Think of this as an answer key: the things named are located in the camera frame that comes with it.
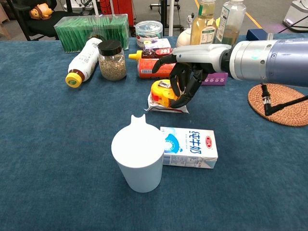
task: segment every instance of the purple box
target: purple box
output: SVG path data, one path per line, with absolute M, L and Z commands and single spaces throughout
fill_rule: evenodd
M 227 82 L 228 73 L 209 74 L 201 85 L 225 85 Z

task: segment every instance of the red logo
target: red logo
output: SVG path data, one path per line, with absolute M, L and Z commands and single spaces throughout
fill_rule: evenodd
M 205 144 L 206 144 L 207 148 L 211 148 L 212 147 L 212 140 L 211 140 L 211 138 L 209 136 L 206 137 Z

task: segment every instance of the black chair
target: black chair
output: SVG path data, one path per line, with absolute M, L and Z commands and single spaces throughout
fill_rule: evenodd
M 49 8 L 54 10 L 57 5 L 57 0 L 7 0 L 7 2 L 28 41 L 39 40 L 44 36 L 56 37 L 56 39 L 58 39 L 53 26 L 63 17 L 80 15 L 73 12 L 54 11 L 51 18 L 46 20 L 36 20 L 30 18 L 30 10 L 32 10 L 36 5 L 42 3 L 47 3 Z M 37 34 L 41 34 L 42 36 L 31 40 L 30 36 L 35 36 Z

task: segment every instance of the blue tablecloth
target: blue tablecloth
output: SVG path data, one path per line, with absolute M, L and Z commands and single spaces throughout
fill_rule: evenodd
M 257 115 L 253 82 L 201 87 L 190 114 L 146 113 L 158 128 L 214 130 L 218 162 L 164 166 L 154 191 L 129 188 L 110 146 L 154 81 L 138 79 L 130 42 L 126 79 L 97 67 L 79 89 L 65 84 L 76 54 L 59 41 L 0 42 L 0 230 L 308 230 L 308 127 Z

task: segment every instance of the black jar lid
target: black jar lid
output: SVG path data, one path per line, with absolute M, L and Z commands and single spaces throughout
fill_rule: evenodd
M 98 51 L 103 56 L 112 56 L 122 51 L 121 43 L 114 40 L 106 40 L 98 44 Z

